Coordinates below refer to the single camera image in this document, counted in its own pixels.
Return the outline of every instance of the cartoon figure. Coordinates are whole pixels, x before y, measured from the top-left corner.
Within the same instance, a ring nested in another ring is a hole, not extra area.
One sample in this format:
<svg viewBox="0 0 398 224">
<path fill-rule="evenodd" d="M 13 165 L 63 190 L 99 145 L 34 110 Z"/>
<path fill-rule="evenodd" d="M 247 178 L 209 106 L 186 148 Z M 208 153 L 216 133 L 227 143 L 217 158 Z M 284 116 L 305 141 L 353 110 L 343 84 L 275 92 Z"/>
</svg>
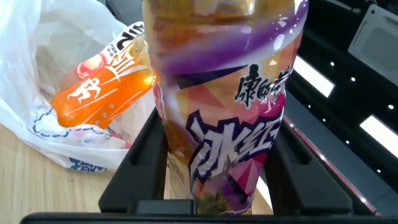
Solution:
<svg viewBox="0 0 398 224">
<path fill-rule="evenodd" d="M 91 97 L 91 94 L 89 91 L 95 91 L 96 95 L 94 96 L 94 99 L 97 98 L 99 95 L 101 88 L 98 86 L 100 84 L 100 80 L 98 78 L 93 78 L 93 79 L 87 79 L 83 84 L 81 84 L 73 93 L 68 95 L 68 100 L 69 97 L 78 97 L 79 103 L 81 103 L 82 100 L 88 99 Z"/>
</svg>

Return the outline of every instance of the table surface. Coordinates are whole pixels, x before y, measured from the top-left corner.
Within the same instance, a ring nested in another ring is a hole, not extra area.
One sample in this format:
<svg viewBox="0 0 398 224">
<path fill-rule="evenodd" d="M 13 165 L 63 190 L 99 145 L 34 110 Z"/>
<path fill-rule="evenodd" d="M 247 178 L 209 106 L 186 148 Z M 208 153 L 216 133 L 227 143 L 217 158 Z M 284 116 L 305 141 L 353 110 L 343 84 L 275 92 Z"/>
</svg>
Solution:
<svg viewBox="0 0 398 224">
<path fill-rule="evenodd" d="M 2 125 L 0 158 L 0 223 L 19 223 L 34 212 L 99 212 L 98 199 L 113 175 L 65 169 Z M 272 213 L 258 192 L 253 213 Z"/>
</svg>

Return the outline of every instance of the iced tea bottle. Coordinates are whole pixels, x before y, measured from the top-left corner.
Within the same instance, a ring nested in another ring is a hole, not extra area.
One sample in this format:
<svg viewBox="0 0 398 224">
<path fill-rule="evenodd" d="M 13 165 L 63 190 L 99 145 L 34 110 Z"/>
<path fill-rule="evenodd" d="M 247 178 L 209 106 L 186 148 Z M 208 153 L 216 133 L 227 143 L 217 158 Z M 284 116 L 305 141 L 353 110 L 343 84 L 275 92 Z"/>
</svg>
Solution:
<svg viewBox="0 0 398 224">
<path fill-rule="evenodd" d="M 173 198 L 250 214 L 279 130 L 307 0 L 144 0 Z"/>
</svg>

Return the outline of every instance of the white plastic bag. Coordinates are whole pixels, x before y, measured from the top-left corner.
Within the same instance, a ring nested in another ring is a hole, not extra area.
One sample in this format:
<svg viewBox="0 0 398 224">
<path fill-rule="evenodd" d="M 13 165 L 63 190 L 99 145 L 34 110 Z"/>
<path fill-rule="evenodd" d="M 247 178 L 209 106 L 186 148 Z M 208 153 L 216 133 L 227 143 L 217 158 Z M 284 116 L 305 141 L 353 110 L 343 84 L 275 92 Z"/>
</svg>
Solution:
<svg viewBox="0 0 398 224">
<path fill-rule="evenodd" d="M 61 127 L 45 95 L 126 26 L 96 0 L 2 0 L 0 15 L 0 123 L 61 166 L 117 169 L 126 142 L 93 125 Z M 154 108 L 152 94 L 122 115 L 120 128 L 133 138 Z"/>
</svg>

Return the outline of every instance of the plastic bottle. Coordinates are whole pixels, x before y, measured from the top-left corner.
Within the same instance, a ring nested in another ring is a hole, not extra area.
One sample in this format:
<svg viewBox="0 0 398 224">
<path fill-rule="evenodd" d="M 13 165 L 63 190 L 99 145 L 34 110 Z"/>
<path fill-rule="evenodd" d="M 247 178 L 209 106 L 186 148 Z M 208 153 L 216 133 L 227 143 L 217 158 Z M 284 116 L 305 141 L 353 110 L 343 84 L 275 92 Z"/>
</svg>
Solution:
<svg viewBox="0 0 398 224">
<path fill-rule="evenodd" d="M 78 71 L 86 70 L 84 77 L 79 73 L 76 76 L 73 70 L 67 74 L 70 83 L 74 81 L 72 76 L 80 81 L 51 101 L 62 126 L 95 124 L 104 129 L 152 88 L 155 75 L 142 35 L 109 60 L 99 55 L 79 64 Z"/>
<path fill-rule="evenodd" d="M 144 0 L 173 198 L 250 214 L 279 130 L 307 0 Z"/>
</svg>

